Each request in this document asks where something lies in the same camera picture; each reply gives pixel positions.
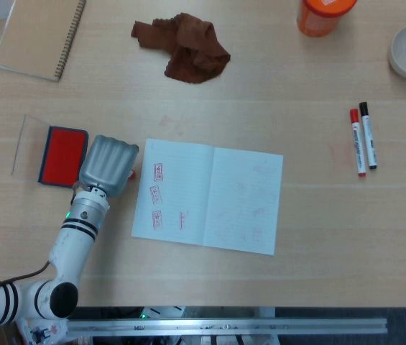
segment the black cable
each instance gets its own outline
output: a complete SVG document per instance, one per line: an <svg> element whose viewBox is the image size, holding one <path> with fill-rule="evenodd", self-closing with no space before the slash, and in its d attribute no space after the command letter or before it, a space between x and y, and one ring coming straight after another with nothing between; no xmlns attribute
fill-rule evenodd
<svg viewBox="0 0 406 345"><path fill-rule="evenodd" d="M16 280L22 280L22 279L27 279L30 277L34 277L35 275L39 275L41 272L43 272L44 270L46 270L46 268L50 265L49 261L46 261L45 266L43 266L42 268L40 268L38 271L35 271L33 273L29 273L28 275L20 275L18 277L14 277L14 278L9 278L6 280L3 280L2 282L0 282L0 287L5 286L6 284L9 284L11 282L15 282Z"/></svg>

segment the open notebook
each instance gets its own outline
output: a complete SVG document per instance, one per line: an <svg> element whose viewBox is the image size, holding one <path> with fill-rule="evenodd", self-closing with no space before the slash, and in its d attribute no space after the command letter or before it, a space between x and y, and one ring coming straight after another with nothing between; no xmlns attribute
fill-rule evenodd
<svg viewBox="0 0 406 345"><path fill-rule="evenodd" d="M274 254L282 156L148 139L132 236Z"/></svg>
<svg viewBox="0 0 406 345"><path fill-rule="evenodd" d="M0 39L0 68L58 81L86 0L15 0Z"/></svg>

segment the spiral notebook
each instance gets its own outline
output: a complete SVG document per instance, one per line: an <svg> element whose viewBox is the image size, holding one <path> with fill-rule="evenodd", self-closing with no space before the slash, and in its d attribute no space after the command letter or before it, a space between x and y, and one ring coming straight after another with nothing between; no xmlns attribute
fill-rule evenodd
<svg viewBox="0 0 406 345"><path fill-rule="evenodd" d="M86 0L16 0L0 40L0 68L58 81Z"/></svg>

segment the marker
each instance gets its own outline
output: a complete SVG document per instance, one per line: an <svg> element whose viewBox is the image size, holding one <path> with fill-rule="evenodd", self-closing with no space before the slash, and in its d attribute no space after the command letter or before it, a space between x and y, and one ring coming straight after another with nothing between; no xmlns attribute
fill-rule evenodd
<svg viewBox="0 0 406 345"><path fill-rule="evenodd" d="M370 124L367 102L360 103L359 108L361 109L361 120L366 140L367 160L369 161L369 168L373 170L377 168L377 155L375 154L374 137L372 136L372 125Z"/></svg>
<svg viewBox="0 0 406 345"><path fill-rule="evenodd" d="M358 176L366 177L366 161L364 159L364 148L361 141L361 125L359 124L358 109L349 111L351 119L351 128L353 129L354 156L356 157L356 166L358 167Z"/></svg>

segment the marker cap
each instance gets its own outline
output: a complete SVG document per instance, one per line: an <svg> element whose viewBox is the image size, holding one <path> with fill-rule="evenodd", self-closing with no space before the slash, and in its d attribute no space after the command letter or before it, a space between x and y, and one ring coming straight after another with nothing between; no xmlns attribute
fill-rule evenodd
<svg viewBox="0 0 406 345"><path fill-rule="evenodd" d="M361 116L369 115L369 108L367 107L367 102L361 102L359 104L359 109L361 110Z"/></svg>
<svg viewBox="0 0 406 345"><path fill-rule="evenodd" d="M359 122L359 113L358 109L352 109L349 111L349 118L351 119L351 123Z"/></svg>

